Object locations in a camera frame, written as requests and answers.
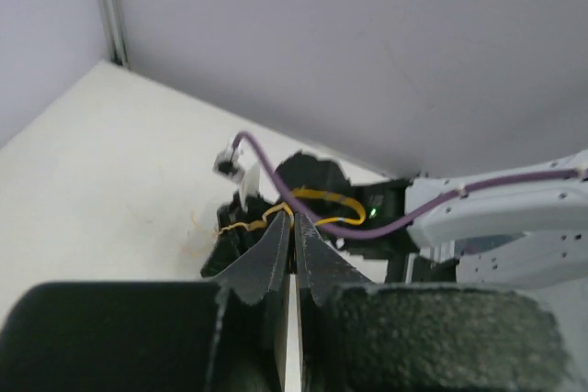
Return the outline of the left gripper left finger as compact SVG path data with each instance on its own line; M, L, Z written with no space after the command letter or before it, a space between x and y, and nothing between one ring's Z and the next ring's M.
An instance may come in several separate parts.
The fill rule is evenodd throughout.
M4 391L279 391L290 221L200 281L52 282L1 331Z

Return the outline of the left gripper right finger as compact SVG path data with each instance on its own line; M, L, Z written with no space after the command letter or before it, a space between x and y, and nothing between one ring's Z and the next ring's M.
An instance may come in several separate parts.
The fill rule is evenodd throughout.
M377 284L299 214L306 391L575 391L579 360L550 305L508 286Z

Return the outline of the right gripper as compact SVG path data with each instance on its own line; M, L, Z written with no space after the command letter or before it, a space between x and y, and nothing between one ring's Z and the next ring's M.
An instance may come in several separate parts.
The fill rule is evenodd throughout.
M409 182L393 179L371 185L354 185L340 165L301 151L277 167L277 174L292 195L318 215L317 224L336 225L360 231L384 227L404 216L405 190ZM288 212L280 197L247 198L241 208L238 190L232 200L217 209L216 239L200 274L219 274L258 242L279 212Z

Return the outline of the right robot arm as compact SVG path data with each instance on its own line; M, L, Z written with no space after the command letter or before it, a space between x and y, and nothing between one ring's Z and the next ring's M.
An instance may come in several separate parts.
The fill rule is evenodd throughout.
M387 265L389 283L549 286L587 271L587 156L456 178L355 184L338 162L299 151L250 167L221 152L216 174L237 188L217 211L201 268L242 257L279 214L306 215L336 252Z

